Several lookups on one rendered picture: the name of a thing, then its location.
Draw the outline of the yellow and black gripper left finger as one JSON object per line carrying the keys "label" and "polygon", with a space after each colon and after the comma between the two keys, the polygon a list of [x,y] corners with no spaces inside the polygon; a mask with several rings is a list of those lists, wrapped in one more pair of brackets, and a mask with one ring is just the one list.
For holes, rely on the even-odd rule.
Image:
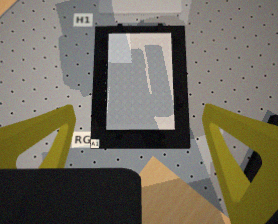
{"label": "yellow and black gripper left finger", "polygon": [[0,169],[17,169],[20,154],[57,130],[55,140],[39,168],[64,168],[76,116],[72,104],[0,128]]}

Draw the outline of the grey perforated base plate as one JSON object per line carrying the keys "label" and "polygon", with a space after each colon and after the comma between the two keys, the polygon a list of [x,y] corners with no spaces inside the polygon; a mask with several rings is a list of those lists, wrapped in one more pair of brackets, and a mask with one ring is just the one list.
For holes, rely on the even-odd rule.
{"label": "grey perforated base plate", "polygon": [[[70,145],[64,168],[127,168],[154,156],[228,216],[202,115],[210,103],[268,122],[278,115],[278,0],[181,0],[180,15],[100,15],[99,0],[16,0],[0,15],[0,128],[68,104],[91,132],[95,26],[185,26],[190,149]],[[73,26],[93,14],[92,26]]]}

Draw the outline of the grey slotted shelf rack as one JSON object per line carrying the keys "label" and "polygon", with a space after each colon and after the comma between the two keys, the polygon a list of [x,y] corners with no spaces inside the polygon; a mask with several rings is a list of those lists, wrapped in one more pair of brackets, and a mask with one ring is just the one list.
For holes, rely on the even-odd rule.
{"label": "grey slotted shelf rack", "polygon": [[181,0],[99,0],[100,15],[180,15]]}

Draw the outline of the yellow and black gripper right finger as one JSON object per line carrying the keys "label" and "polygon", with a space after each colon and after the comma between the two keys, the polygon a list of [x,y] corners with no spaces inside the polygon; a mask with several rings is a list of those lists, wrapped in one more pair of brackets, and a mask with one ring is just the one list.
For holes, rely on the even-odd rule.
{"label": "yellow and black gripper right finger", "polygon": [[[231,224],[265,224],[278,210],[278,126],[205,104],[203,127]],[[219,127],[257,152],[262,166],[250,183]]]}

